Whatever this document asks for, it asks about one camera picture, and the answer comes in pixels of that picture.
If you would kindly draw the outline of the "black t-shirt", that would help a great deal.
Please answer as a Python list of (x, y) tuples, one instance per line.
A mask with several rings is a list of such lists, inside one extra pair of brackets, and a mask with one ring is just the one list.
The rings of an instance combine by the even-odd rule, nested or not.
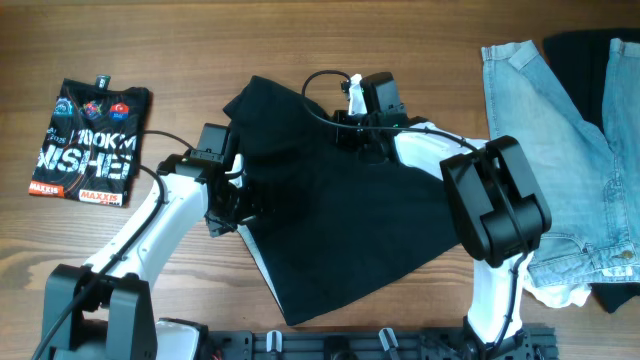
[(331, 144), (313, 101), (253, 77), (225, 106), (258, 213), (248, 229), (290, 326), (346, 306), (458, 244), (444, 185)]

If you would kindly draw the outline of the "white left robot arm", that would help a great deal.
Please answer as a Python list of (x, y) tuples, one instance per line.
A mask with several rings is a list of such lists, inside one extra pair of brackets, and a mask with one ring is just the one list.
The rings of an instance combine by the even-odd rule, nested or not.
[(50, 274), (36, 359), (214, 359), (206, 325), (154, 316), (151, 292), (190, 229), (234, 232), (255, 213), (245, 195), (239, 137), (207, 124), (196, 147), (149, 174), (154, 185), (132, 217), (81, 266)]

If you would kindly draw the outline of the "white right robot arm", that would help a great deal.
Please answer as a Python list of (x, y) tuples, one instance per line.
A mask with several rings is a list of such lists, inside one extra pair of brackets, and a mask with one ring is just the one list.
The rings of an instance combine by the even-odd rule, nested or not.
[(526, 347), (524, 272), (551, 211), (518, 141), (467, 140), (409, 118), (389, 72), (345, 76), (341, 90), (348, 108), (332, 117), (337, 144), (423, 170), (444, 185), (455, 233), (474, 261), (463, 357), (498, 359)]

